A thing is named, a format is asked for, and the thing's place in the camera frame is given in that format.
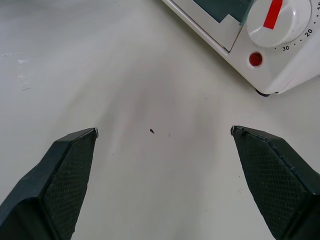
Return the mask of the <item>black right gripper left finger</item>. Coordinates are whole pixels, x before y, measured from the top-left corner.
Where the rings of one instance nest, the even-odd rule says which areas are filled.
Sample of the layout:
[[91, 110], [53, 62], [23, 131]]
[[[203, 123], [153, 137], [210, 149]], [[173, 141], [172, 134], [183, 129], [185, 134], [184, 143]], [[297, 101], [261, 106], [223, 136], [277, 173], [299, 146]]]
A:
[[2, 240], [69, 240], [85, 199], [97, 128], [56, 140], [0, 205]]

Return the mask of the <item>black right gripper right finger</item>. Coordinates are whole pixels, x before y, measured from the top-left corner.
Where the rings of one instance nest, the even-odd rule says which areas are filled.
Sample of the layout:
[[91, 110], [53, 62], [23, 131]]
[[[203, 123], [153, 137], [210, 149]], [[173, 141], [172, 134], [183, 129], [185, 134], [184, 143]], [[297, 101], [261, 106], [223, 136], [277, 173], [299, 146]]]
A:
[[281, 137], [234, 125], [247, 186], [276, 240], [320, 238], [320, 175]]

